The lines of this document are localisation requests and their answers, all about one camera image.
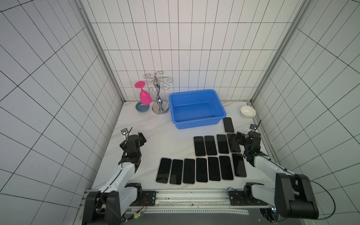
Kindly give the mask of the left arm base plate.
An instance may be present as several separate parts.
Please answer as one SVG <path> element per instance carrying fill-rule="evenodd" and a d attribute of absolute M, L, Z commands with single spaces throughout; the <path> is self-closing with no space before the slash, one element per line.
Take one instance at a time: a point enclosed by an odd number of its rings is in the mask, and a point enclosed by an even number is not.
<path fill-rule="evenodd" d="M 130 206 L 154 206 L 156 194 L 157 191 L 143 191 L 141 196 L 132 202 Z"/>

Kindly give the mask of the black phone removed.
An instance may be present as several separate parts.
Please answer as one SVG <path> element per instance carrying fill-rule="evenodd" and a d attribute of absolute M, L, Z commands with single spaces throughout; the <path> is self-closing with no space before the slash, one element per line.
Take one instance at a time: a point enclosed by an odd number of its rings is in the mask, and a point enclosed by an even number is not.
<path fill-rule="evenodd" d="M 195 160 L 186 158 L 184 159 L 183 169 L 183 183 L 194 184 L 195 183 Z"/>
<path fill-rule="evenodd" d="M 232 181 L 233 180 L 233 171 L 231 166 L 231 160 L 229 156 L 220 156 L 220 170 L 222 180 Z"/>
<path fill-rule="evenodd" d="M 218 157 L 208 157 L 209 180 L 219 182 L 221 180 Z"/>
<path fill-rule="evenodd" d="M 234 133 L 232 118 L 226 117 L 223 119 L 224 131 L 226 133 Z"/>
<path fill-rule="evenodd" d="M 196 181 L 208 182 L 207 159 L 205 158 L 196 158 Z"/>

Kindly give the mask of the black phone stack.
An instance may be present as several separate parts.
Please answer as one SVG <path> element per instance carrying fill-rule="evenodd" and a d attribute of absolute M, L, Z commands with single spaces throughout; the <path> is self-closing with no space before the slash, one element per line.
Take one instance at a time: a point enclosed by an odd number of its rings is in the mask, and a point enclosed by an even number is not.
<path fill-rule="evenodd" d="M 216 148 L 214 136 L 205 136 L 204 140 L 205 140 L 206 154 L 208 156 L 216 156 L 217 148 Z"/>
<path fill-rule="evenodd" d="M 229 146 L 226 135 L 222 135 L 222 134 L 217 135 L 217 146 L 218 146 L 219 154 L 229 153 Z"/>

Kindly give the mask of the black phone stack under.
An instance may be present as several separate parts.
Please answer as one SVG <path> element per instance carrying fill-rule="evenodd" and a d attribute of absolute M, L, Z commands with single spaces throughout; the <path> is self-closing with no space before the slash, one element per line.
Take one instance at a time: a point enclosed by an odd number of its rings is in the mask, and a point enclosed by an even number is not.
<path fill-rule="evenodd" d="M 240 145 L 238 144 L 238 141 L 236 139 L 236 134 L 234 134 L 234 133 L 227 134 L 227 139 L 228 139 L 230 152 L 241 153 Z"/>

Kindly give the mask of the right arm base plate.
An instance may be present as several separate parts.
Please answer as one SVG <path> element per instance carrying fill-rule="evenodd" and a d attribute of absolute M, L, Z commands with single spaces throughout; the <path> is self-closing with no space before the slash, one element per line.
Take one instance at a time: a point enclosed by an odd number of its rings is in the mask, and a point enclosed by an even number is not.
<path fill-rule="evenodd" d="M 268 204 L 257 199 L 245 197 L 244 191 L 228 190 L 227 195 L 231 206 L 267 206 Z"/>

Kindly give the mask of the pale green cased phone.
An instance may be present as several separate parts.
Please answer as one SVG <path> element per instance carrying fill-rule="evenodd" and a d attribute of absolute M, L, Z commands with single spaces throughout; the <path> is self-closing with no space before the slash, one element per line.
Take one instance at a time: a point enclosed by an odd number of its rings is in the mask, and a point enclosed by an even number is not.
<path fill-rule="evenodd" d="M 174 159 L 172 161 L 171 173 L 170 173 L 170 184 L 181 185 L 183 174 L 183 160 Z"/>

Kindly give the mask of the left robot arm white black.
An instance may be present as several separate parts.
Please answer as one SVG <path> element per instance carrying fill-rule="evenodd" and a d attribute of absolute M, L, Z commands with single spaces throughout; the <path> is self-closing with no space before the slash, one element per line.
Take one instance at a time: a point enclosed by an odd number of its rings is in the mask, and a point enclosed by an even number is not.
<path fill-rule="evenodd" d="M 84 204 L 82 224 L 94 222 L 96 216 L 102 215 L 109 225 L 121 225 L 122 215 L 128 207 L 143 202 L 140 183 L 130 183 L 129 180 L 137 172 L 141 164 L 140 148 L 146 143 L 144 135 L 127 133 L 120 144 L 123 150 L 118 170 L 110 180 L 99 190 L 90 192 Z"/>

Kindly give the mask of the black phone row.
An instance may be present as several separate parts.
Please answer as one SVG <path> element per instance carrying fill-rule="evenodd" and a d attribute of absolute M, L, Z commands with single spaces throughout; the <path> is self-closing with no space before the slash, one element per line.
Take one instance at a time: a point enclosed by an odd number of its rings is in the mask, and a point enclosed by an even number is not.
<path fill-rule="evenodd" d="M 172 160 L 170 158 L 162 158 L 160 160 L 158 173 L 156 177 L 157 183 L 167 184 L 169 180 Z"/>

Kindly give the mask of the blue plastic storage box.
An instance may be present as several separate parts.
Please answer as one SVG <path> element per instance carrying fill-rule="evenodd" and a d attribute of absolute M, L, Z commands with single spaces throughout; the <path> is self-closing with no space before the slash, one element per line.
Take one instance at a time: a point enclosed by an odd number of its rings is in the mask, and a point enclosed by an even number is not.
<path fill-rule="evenodd" d="M 169 104 L 177 129 L 216 125 L 227 116 L 217 93 L 211 89 L 173 93 Z"/>

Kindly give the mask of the black phone stack top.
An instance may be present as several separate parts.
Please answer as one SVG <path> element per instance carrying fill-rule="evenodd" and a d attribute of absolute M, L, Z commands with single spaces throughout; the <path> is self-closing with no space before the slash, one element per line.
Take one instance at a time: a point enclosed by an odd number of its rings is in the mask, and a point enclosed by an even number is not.
<path fill-rule="evenodd" d="M 222 135 L 222 134 L 217 135 L 217 146 L 218 146 L 219 154 L 229 153 L 229 146 L 226 135 Z"/>

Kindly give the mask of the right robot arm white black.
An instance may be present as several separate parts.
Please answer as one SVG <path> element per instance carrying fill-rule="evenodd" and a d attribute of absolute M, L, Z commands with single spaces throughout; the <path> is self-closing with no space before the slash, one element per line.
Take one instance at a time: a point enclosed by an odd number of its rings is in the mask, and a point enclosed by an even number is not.
<path fill-rule="evenodd" d="M 318 219 L 319 209 L 307 176 L 287 170 L 263 153 L 260 133 L 237 132 L 235 140 L 238 145 L 244 146 L 246 161 L 275 182 L 275 187 L 256 182 L 246 183 L 243 194 L 245 200 L 250 203 L 267 203 L 275 207 L 277 213 L 284 218 Z"/>

